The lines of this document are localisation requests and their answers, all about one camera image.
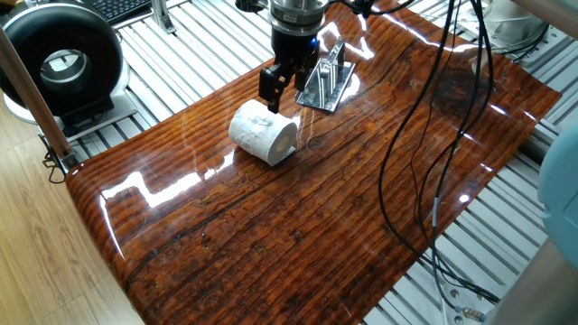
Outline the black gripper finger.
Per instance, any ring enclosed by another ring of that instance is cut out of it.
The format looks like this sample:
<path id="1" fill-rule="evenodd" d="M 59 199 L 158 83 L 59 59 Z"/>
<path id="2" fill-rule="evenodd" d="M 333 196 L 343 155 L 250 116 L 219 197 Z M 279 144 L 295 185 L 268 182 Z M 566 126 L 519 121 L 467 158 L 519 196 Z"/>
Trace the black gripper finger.
<path id="1" fill-rule="evenodd" d="M 297 62 L 297 70 L 294 74 L 294 87 L 298 91 L 304 91 L 307 80 L 317 64 L 317 60 L 318 54 L 313 53 Z"/>
<path id="2" fill-rule="evenodd" d="M 267 103 L 272 113 L 279 112 L 279 101 L 288 85 L 288 66 L 277 63 L 269 68 L 262 68 L 259 73 L 258 95 Z"/>

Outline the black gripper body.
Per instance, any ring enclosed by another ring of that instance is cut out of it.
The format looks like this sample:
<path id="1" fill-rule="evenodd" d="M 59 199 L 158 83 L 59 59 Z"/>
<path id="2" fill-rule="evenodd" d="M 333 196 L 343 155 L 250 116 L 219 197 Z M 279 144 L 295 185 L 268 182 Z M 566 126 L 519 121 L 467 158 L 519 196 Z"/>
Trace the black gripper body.
<path id="1" fill-rule="evenodd" d="M 273 29 L 271 46 L 275 54 L 274 64 L 308 61 L 315 63 L 319 57 L 319 41 L 316 34 L 295 36 Z"/>

